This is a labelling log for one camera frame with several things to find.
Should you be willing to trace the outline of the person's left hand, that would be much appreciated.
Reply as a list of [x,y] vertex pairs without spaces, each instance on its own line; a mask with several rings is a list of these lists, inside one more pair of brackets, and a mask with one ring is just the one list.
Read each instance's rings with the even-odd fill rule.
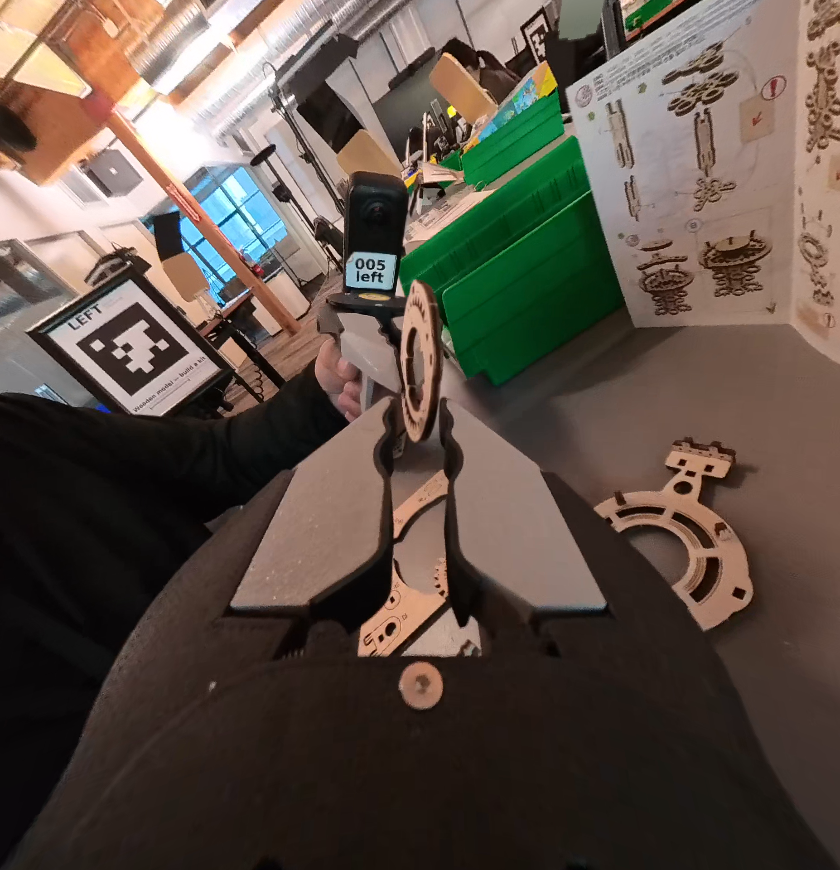
[[315,360],[318,385],[330,403],[348,421],[362,414],[362,374],[341,354],[334,337],[327,336]]

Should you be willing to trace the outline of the green plastic bin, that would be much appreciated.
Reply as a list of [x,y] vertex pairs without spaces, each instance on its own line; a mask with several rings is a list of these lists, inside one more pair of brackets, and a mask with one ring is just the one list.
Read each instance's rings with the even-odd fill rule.
[[589,191],[444,292],[465,377],[501,386],[624,307]]
[[469,208],[401,263],[405,295],[414,281],[444,292],[468,277],[589,192],[584,159],[574,135]]
[[475,187],[488,185],[564,132],[558,90],[554,89],[463,154],[463,181]]

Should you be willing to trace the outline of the colourful printed box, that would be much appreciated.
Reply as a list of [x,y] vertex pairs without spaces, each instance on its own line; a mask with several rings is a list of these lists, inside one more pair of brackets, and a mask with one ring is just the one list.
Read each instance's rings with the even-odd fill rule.
[[483,116],[472,127],[479,142],[508,125],[514,118],[534,107],[556,91],[557,82],[549,62],[543,60],[515,87],[494,114]]

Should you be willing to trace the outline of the black softbox light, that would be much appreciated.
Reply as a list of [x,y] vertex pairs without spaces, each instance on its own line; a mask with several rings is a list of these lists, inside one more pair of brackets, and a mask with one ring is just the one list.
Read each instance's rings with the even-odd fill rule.
[[290,80],[299,115],[336,154],[365,126],[327,79],[357,49],[355,40],[336,34]]

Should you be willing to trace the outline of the wooden ring gear square holes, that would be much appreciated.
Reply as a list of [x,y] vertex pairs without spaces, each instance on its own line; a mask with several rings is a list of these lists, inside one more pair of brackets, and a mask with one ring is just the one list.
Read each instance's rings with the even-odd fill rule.
[[434,290],[415,279],[404,309],[399,363],[408,438],[426,440],[435,425],[443,373],[441,319]]

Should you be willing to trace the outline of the wooden post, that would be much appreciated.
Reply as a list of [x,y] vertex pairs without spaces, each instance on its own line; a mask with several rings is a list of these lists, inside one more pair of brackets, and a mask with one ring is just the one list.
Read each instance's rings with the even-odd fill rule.
[[262,307],[268,311],[282,330],[290,336],[295,336],[300,324],[290,313],[260,277],[256,276],[250,267],[242,260],[238,250],[221,232],[217,224],[210,218],[200,203],[160,160],[154,156],[134,125],[113,108],[107,120],[108,128],[115,134],[118,141],[124,145],[130,154],[140,163],[153,180],[161,187],[167,197],[178,206],[191,223],[194,223],[203,238],[215,249],[219,256],[229,265],[244,286],[251,291]]

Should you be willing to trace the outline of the window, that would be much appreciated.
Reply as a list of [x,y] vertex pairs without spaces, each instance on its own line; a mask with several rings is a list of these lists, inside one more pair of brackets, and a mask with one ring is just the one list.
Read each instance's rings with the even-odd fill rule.
[[288,238],[288,228],[248,169],[238,164],[204,167],[185,184],[230,244],[262,268],[262,277],[283,268],[275,249]]

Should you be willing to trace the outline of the framed marker sign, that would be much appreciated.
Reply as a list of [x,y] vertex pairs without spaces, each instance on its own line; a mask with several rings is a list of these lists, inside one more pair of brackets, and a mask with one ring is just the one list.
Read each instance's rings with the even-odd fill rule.
[[165,418],[234,376],[229,361],[132,266],[27,335],[111,411]]

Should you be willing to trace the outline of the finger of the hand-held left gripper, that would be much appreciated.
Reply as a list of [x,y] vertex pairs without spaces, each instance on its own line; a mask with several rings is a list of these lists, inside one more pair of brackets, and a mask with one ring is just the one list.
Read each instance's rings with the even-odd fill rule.
[[374,403],[377,386],[391,395],[404,391],[397,351],[377,319],[340,319],[340,350],[343,358],[361,374],[360,409],[365,413]]

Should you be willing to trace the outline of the round wooden frame with handle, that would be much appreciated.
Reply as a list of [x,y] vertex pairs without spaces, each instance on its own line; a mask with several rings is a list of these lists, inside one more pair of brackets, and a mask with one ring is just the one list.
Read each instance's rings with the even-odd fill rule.
[[616,532],[653,528],[684,546],[688,565],[672,586],[704,631],[722,625],[752,603],[746,551],[730,524],[700,500],[706,479],[727,477],[736,452],[715,441],[674,441],[665,460],[673,477],[659,490],[614,495],[595,512]]

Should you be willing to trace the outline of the black wall speaker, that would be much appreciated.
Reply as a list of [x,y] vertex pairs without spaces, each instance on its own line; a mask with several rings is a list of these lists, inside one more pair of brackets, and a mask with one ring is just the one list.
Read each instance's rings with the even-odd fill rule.
[[107,198],[123,198],[142,182],[143,176],[129,159],[114,148],[101,150],[79,165],[82,174]]

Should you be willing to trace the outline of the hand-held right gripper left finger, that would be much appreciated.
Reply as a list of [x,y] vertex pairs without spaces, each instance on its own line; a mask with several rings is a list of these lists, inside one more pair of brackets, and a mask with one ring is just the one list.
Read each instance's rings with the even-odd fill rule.
[[237,614],[364,622],[391,590],[391,397],[296,466],[245,571]]

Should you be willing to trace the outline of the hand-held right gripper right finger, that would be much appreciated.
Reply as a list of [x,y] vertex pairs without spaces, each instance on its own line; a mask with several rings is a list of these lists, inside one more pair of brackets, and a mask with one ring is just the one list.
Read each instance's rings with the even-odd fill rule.
[[607,602],[541,468],[450,399],[438,412],[448,481],[449,603],[458,625],[530,625]]

